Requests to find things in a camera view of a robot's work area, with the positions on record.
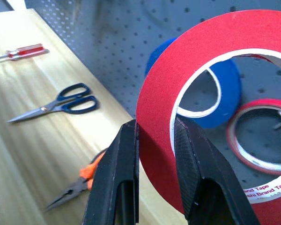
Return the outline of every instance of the scissors blade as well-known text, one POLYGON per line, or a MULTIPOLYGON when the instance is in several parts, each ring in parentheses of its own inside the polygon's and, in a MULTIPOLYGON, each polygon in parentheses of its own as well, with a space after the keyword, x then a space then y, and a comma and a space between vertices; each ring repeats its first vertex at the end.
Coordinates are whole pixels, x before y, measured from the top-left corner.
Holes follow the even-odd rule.
POLYGON ((41 108, 38 108, 38 109, 35 109, 35 110, 31 110, 29 112, 26 112, 26 113, 24 113, 20 116, 14 117, 11 120, 6 121, 6 123, 27 120, 27 119, 42 115, 44 113, 47 113, 47 111, 44 111, 41 108))

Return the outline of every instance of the screwdriver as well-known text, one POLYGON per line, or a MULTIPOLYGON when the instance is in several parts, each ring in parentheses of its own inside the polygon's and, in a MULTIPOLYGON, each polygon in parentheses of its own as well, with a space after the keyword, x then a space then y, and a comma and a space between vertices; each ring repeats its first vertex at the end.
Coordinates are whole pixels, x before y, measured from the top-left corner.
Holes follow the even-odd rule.
POLYGON ((39 55, 47 52, 48 50, 45 49, 42 44, 30 45, 17 48, 13 51, 6 51, 6 55, 0 56, 0 59, 8 58, 9 60, 19 60, 24 57, 39 55))

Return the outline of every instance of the pliers jaw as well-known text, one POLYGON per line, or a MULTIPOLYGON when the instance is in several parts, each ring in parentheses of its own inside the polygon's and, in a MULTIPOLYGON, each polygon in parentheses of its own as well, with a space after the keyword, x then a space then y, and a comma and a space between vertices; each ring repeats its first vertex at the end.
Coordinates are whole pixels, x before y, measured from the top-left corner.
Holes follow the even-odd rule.
POLYGON ((75 183, 63 191, 61 195, 55 198, 46 208, 45 211, 50 211, 70 200, 77 197, 82 191, 88 189, 87 179, 80 177, 75 183))

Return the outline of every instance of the clamp jaw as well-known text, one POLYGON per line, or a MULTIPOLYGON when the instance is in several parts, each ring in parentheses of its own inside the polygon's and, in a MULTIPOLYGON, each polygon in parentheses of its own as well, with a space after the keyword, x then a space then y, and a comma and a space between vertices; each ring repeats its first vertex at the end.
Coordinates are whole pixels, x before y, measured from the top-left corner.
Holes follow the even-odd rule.
POLYGON ((136 120, 120 128, 95 173, 82 225, 139 221, 139 151, 136 120))
POLYGON ((190 225, 259 225, 232 167, 190 119, 175 120, 175 157, 190 225))
MULTIPOLYGON (((102 157, 82 225, 135 225, 139 221, 138 125, 120 128, 102 157)), ((192 120, 177 116, 175 157, 189 225, 259 225, 229 162, 192 120)))

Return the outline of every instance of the orange pliers handle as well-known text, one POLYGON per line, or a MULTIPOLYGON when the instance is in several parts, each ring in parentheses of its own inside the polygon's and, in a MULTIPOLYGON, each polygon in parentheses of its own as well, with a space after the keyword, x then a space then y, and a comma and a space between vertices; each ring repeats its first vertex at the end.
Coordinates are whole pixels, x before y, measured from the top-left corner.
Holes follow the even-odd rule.
POLYGON ((105 152, 103 152, 101 155, 99 155, 93 163, 89 164, 88 166, 86 166, 85 168, 80 170, 80 177, 88 180, 88 190, 90 190, 92 188, 93 178, 94 178, 97 166, 104 154, 105 154, 105 152))

